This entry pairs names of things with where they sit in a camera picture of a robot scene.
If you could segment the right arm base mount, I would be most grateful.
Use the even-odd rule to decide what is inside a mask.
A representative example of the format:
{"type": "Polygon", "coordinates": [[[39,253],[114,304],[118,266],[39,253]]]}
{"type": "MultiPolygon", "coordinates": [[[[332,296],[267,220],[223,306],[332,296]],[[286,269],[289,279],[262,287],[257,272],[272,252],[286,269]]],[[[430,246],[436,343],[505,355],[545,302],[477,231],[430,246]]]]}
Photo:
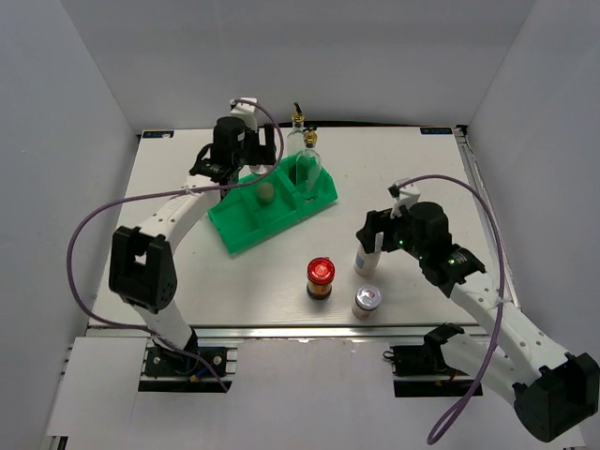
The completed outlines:
{"type": "Polygon", "coordinates": [[[395,345],[382,353],[392,366],[396,398],[460,398],[473,380],[466,373],[446,364],[442,345],[454,336],[462,337],[463,328],[444,323],[423,337],[419,345],[395,345]]]}

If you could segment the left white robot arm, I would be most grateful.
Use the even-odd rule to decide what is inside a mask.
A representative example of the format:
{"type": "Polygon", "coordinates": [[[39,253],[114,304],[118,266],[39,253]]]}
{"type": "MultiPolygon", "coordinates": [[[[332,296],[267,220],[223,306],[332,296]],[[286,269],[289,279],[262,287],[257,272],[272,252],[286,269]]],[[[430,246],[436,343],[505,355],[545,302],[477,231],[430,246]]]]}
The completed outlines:
{"type": "Polygon", "coordinates": [[[221,117],[213,140],[189,169],[182,193],[171,195],[140,225],[121,226],[112,236],[109,288],[142,317],[160,359],[178,374],[188,375],[200,363],[197,335],[174,300],[174,252],[196,222],[237,184],[244,167],[275,161],[271,125],[259,131],[242,118],[221,117]]]}

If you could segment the glass bottle gold black pourer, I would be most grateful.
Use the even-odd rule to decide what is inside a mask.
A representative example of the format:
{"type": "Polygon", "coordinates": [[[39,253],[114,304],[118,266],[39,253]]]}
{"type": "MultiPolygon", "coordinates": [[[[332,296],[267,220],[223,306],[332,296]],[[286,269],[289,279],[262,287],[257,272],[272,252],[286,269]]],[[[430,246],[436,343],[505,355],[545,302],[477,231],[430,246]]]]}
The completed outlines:
{"type": "Polygon", "coordinates": [[[318,182],[322,161],[316,151],[318,135],[314,127],[309,127],[303,135],[304,148],[295,161],[295,181],[298,193],[305,200],[313,200],[318,194],[318,182]]]}

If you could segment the blue label silver lid shaker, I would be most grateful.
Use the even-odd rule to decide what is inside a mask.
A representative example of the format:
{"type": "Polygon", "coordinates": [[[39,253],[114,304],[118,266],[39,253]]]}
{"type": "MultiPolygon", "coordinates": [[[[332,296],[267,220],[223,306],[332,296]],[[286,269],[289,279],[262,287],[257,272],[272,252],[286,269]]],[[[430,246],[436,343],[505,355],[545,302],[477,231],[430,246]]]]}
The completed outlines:
{"type": "Polygon", "coordinates": [[[371,253],[367,253],[362,244],[358,246],[355,254],[353,269],[355,273],[363,278],[372,277],[376,271],[381,251],[378,248],[371,253]]]}

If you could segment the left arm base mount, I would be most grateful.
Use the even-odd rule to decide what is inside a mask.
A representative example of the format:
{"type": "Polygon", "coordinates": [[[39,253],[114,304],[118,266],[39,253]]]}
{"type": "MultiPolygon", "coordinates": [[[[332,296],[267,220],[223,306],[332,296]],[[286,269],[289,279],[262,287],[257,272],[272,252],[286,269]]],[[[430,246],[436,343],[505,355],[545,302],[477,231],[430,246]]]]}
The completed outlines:
{"type": "Polygon", "coordinates": [[[138,391],[146,393],[224,394],[213,369],[230,388],[236,368],[236,349],[223,346],[200,346],[197,354],[206,362],[181,353],[148,345],[142,360],[138,391]]]}

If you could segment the jar with silver lid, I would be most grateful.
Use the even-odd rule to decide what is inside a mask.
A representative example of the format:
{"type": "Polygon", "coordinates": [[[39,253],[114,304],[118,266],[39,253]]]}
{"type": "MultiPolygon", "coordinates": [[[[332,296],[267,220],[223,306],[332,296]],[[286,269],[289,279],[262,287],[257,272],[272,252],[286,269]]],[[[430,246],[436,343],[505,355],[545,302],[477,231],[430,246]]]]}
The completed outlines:
{"type": "MultiPolygon", "coordinates": [[[[250,172],[256,176],[270,173],[273,169],[272,165],[253,165],[250,166],[250,172]]],[[[276,196],[275,186],[271,181],[261,181],[255,185],[255,195],[257,202],[261,205],[268,205],[273,202],[276,196]]]]}

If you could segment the glass bottle with dark bottom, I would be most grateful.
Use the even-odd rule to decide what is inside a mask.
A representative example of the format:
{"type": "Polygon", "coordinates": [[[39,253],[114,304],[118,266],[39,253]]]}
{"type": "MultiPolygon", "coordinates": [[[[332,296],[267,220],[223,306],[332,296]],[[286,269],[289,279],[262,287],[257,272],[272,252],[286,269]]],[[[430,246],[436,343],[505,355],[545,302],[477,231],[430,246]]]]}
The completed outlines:
{"type": "Polygon", "coordinates": [[[288,176],[290,181],[296,185],[296,158],[304,146],[305,115],[298,102],[294,102],[293,105],[292,130],[287,136],[287,156],[290,162],[288,176]]]}

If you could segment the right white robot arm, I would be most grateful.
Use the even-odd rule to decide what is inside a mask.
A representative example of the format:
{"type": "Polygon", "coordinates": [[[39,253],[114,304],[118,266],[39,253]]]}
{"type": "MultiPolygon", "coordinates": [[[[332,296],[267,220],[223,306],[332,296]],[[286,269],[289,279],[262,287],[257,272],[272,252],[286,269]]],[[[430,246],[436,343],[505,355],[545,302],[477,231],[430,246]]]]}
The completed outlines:
{"type": "Polygon", "coordinates": [[[549,443],[599,410],[599,366],[587,353],[556,343],[494,289],[485,266],[454,243],[435,202],[367,212],[356,234],[366,252],[404,250],[425,279],[468,312],[490,336],[479,344],[460,327],[441,325],[425,337],[432,372],[455,368],[510,404],[534,438],[549,443]]]}

